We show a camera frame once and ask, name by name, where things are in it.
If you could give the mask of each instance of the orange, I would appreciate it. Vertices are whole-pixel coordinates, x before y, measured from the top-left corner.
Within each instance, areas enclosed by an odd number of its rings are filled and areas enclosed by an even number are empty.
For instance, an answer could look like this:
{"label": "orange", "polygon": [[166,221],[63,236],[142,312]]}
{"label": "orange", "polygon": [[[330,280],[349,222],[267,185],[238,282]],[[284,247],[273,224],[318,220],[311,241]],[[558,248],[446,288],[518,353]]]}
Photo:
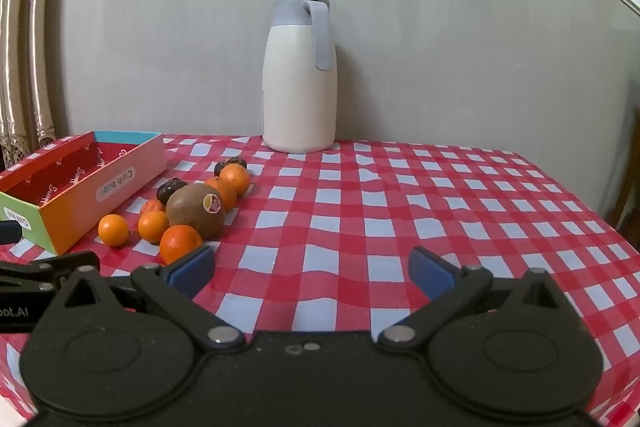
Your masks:
{"label": "orange", "polygon": [[219,178],[209,178],[205,183],[218,190],[220,197],[222,197],[222,205],[225,207],[225,212],[230,211],[234,206],[236,206],[236,199],[238,198],[238,195],[231,183]]}
{"label": "orange", "polygon": [[109,214],[100,220],[98,235],[105,245],[119,247],[129,238],[129,225],[124,217],[118,214]]}
{"label": "orange", "polygon": [[138,233],[140,237],[150,243],[157,243],[162,239],[162,234],[169,228],[169,220],[162,210],[148,210],[138,220]]}
{"label": "orange", "polygon": [[158,200],[148,200],[142,205],[142,208],[140,208],[140,214],[142,215],[150,210],[164,210],[164,204],[160,203]]}
{"label": "orange", "polygon": [[238,196],[242,196],[249,189],[251,183],[249,173],[244,167],[237,163],[229,163],[229,165],[222,169],[219,179],[231,183]]}
{"label": "orange", "polygon": [[171,264],[202,244],[200,234],[189,225],[174,225],[166,229],[160,240],[160,257]]}

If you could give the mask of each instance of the red and white checkered tablecloth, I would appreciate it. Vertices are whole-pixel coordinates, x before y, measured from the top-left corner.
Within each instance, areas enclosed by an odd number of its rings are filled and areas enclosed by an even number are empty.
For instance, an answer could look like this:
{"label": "red and white checkered tablecloth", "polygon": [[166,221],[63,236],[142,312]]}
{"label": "red and white checkered tablecloth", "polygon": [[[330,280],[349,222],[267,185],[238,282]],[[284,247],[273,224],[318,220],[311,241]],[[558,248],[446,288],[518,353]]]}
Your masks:
{"label": "red and white checkered tablecloth", "polygon": [[[392,142],[338,142],[310,154],[269,150],[260,137],[166,136],[169,170],[117,209],[133,231],[111,249],[91,232],[103,275],[154,261],[136,230],[140,207],[165,179],[202,182],[241,155],[253,185],[217,238],[216,273],[195,301],[254,330],[361,330],[377,335],[427,302],[408,279],[423,245],[498,277],[543,267],[602,348],[605,372],[591,410],[622,425],[640,404],[640,255],[575,196],[507,151]],[[0,259],[51,254],[27,240]],[[25,335],[0,337],[0,394],[23,415],[31,400],[18,371]]]}

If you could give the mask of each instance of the blue-gray handle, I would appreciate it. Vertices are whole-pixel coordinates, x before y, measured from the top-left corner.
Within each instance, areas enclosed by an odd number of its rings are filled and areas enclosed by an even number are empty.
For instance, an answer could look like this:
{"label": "blue-gray handle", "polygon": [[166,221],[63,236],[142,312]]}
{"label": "blue-gray handle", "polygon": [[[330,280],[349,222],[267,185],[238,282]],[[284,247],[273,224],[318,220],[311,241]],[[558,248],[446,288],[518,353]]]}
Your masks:
{"label": "blue-gray handle", "polygon": [[304,7],[311,15],[311,29],[316,49],[316,69],[328,71],[334,66],[334,44],[329,29],[329,7],[320,1],[305,1]]}

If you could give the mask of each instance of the kiwi fruit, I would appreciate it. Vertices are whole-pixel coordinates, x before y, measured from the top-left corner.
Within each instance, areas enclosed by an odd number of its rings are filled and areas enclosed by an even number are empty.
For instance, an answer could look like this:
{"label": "kiwi fruit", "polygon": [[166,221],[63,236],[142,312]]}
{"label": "kiwi fruit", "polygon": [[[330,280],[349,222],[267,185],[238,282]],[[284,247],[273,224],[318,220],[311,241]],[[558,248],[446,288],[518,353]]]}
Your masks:
{"label": "kiwi fruit", "polygon": [[218,233],[225,221],[220,193],[210,185],[196,183],[178,188],[166,204],[169,225],[189,225],[206,239]]}
{"label": "kiwi fruit", "polygon": [[178,188],[183,188],[187,185],[188,183],[180,178],[172,178],[158,187],[158,190],[156,191],[156,199],[166,206],[171,195],[178,190]]}
{"label": "kiwi fruit", "polygon": [[240,156],[234,156],[233,158],[229,158],[228,160],[216,163],[216,166],[213,167],[213,175],[218,178],[220,176],[220,172],[222,172],[222,169],[229,165],[229,163],[237,163],[238,165],[246,168],[246,161],[244,161]]}

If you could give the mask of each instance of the white thermos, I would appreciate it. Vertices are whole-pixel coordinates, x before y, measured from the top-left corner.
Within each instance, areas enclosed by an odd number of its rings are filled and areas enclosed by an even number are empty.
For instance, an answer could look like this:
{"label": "white thermos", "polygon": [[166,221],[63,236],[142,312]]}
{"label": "white thermos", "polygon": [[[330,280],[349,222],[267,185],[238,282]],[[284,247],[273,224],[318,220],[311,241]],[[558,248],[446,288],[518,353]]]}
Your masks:
{"label": "white thermos", "polygon": [[275,0],[262,68],[262,137],[276,151],[331,147],[337,105],[329,0]]}

